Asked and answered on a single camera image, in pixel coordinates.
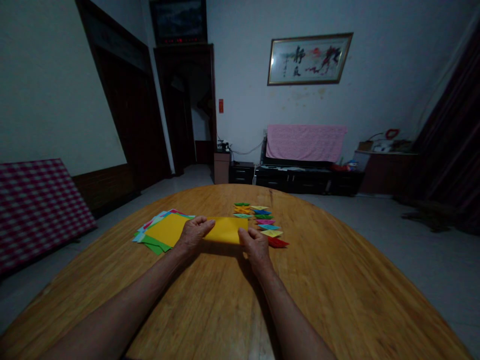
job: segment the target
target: wooden door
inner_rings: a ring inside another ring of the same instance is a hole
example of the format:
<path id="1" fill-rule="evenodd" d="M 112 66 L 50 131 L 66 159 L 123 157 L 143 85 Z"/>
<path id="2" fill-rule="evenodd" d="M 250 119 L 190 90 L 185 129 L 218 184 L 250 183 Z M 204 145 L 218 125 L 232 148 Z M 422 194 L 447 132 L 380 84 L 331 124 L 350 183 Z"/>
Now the wooden door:
<path id="1" fill-rule="evenodd" d="M 157 98 L 148 74 L 97 49 L 105 93 L 127 162 L 140 189 L 170 176 Z"/>

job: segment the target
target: wooden wainscoting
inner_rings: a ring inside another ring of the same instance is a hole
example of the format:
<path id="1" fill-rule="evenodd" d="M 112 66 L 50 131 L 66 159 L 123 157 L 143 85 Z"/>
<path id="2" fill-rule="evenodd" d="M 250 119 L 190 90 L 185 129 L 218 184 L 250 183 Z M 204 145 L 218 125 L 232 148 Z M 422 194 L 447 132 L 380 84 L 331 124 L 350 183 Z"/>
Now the wooden wainscoting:
<path id="1" fill-rule="evenodd" d="M 128 164 L 73 176 L 72 179 L 96 219 L 140 195 Z"/>

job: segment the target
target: curtain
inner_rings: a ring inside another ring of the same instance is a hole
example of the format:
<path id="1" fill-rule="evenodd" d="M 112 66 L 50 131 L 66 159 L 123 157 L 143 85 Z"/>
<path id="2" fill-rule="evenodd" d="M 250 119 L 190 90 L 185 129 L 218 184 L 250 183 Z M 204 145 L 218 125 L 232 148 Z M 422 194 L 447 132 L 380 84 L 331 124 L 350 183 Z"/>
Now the curtain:
<path id="1" fill-rule="evenodd" d="M 462 212 L 457 228 L 480 234 L 480 24 L 413 151 L 416 162 L 403 190 Z"/>

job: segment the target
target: human arm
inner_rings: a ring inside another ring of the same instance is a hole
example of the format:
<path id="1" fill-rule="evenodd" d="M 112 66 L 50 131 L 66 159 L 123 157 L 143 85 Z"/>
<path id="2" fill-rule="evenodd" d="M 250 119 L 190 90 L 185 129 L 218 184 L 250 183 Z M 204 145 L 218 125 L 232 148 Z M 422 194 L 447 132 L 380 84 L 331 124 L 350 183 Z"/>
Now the human arm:
<path id="1" fill-rule="evenodd" d="M 187 221 L 172 250 L 76 325 L 43 359 L 118 360 L 175 272 L 214 226 L 205 216 Z"/>
<path id="2" fill-rule="evenodd" d="M 335 356 L 318 332 L 302 314 L 275 273 L 269 255 L 269 242 L 253 228 L 238 231 L 253 272 L 265 293 L 281 351 L 286 360 L 334 360 Z"/>

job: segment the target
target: finger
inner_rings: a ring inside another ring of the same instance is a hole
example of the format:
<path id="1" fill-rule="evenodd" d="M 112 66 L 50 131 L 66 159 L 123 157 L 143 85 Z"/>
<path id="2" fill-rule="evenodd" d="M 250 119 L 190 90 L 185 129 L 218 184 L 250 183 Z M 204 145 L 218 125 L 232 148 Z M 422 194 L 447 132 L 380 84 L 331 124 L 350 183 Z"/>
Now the finger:
<path id="1" fill-rule="evenodd" d="M 202 238 L 206 237 L 209 234 L 209 232 L 212 231 L 214 226 L 215 226 L 215 220 L 205 221 L 204 223 L 202 223 L 200 225 L 201 237 Z"/>
<path id="2" fill-rule="evenodd" d="M 206 221 L 207 221 L 206 216 L 197 216 L 197 217 L 195 217 L 194 219 L 191 220 L 192 224 L 194 224 L 194 225 L 200 225 L 200 224 L 203 224 Z"/>
<path id="3" fill-rule="evenodd" d="M 253 227 L 248 228 L 248 234 L 252 239 L 255 239 L 255 240 L 261 239 L 263 236 L 263 234 L 260 231 L 255 230 Z"/>
<path id="4" fill-rule="evenodd" d="M 240 244 L 244 246 L 249 245 L 253 241 L 247 230 L 245 230 L 243 227 L 238 229 L 238 237 L 240 238 Z"/>

